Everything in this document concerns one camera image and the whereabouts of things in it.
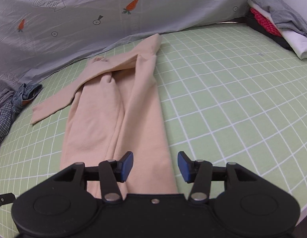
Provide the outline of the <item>beige long-sleeve garment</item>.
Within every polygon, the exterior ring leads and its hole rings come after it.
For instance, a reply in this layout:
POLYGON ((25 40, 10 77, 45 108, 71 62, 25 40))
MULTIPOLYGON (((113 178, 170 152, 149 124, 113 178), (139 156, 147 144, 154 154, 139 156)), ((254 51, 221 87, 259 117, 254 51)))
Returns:
POLYGON ((142 40, 131 51, 95 57, 55 95, 34 106, 33 124, 68 107, 60 167, 88 167, 134 155, 123 195, 175 194, 177 184, 153 75, 162 37, 142 40))

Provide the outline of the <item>blue checkered shirt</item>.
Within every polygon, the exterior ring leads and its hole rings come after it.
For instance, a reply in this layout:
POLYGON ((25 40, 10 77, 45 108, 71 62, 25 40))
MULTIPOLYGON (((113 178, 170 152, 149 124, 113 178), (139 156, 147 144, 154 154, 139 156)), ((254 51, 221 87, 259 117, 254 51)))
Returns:
POLYGON ((20 111, 14 107, 12 102, 7 102, 0 109, 0 143, 9 134, 11 125, 14 123, 20 111))

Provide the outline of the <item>grey crumpled garment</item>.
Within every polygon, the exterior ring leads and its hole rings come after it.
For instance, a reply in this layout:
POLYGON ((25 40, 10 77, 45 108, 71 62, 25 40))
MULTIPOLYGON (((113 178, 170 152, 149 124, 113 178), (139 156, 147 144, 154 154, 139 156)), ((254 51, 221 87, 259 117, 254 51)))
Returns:
POLYGON ((12 96, 14 95, 14 91, 8 88, 3 89, 0 92, 0 109, 5 105, 7 102, 12 102, 12 96))

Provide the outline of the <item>blue denim jeans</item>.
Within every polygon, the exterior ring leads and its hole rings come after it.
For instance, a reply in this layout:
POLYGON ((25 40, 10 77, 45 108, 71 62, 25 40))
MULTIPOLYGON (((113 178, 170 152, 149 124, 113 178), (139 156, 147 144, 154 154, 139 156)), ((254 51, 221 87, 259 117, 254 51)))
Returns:
POLYGON ((28 103, 33 101, 42 91, 43 86, 40 83, 23 83, 12 96, 12 112, 21 112, 28 103))

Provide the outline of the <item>black folded garment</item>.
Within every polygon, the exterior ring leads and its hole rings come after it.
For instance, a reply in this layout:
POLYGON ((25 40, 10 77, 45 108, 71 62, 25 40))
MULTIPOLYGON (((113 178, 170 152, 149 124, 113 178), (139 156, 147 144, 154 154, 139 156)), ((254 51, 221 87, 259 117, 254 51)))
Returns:
POLYGON ((293 52, 291 46, 287 43, 287 41, 282 36, 276 36, 274 34, 269 33, 263 26, 261 26, 258 21, 255 19, 254 14, 251 11, 248 11, 245 15, 246 24, 254 29, 255 31, 267 36, 268 38, 274 40, 277 44, 283 47, 286 50, 293 52))

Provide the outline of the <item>light blue carrot-print sheet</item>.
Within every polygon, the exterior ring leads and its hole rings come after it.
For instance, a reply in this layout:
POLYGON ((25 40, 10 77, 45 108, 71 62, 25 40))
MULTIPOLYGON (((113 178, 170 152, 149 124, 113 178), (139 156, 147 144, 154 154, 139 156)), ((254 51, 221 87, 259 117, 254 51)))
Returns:
POLYGON ((0 0, 0 92, 156 33, 242 17, 248 0, 0 0))

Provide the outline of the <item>red knitted garment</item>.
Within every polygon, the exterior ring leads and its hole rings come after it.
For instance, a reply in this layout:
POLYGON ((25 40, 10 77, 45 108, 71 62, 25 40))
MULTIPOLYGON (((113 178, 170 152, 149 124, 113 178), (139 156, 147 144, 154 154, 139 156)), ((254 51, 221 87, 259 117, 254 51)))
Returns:
POLYGON ((250 8, 250 12, 253 14, 254 18, 258 22, 258 24, 263 27, 268 33, 282 37, 280 31, 275 27, 275 25, 270 22, 267 18, 265 18, 262 14, 260 14, 256 9, 250 8))

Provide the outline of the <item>white folded garment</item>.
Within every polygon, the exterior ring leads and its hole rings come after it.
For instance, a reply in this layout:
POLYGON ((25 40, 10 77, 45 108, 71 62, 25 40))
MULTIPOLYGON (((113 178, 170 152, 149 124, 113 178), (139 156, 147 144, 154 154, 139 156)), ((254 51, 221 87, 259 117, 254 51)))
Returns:
POLYGON ((294 50, 299 59, 307 59, 307 37, 291 30, 291 29, 279 29, 272 21, 271 14, 261 9, 252 0, 248 0, 248 4, 251 8, 256 9, 262 16, 267 18, 278 29, 283 38, 288 42, 291 48, 294 50))

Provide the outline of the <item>grey folded garment on stack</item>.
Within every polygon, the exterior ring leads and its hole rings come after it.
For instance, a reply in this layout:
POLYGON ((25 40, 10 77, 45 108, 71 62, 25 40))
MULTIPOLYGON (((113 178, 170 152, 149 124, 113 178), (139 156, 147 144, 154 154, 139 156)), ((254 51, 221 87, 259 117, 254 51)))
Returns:
POLYGON ((283 0, 251 0, 264 11, 270 13, 272 21, 279 29, 291 29, 307 37, 307 21, 283 0))

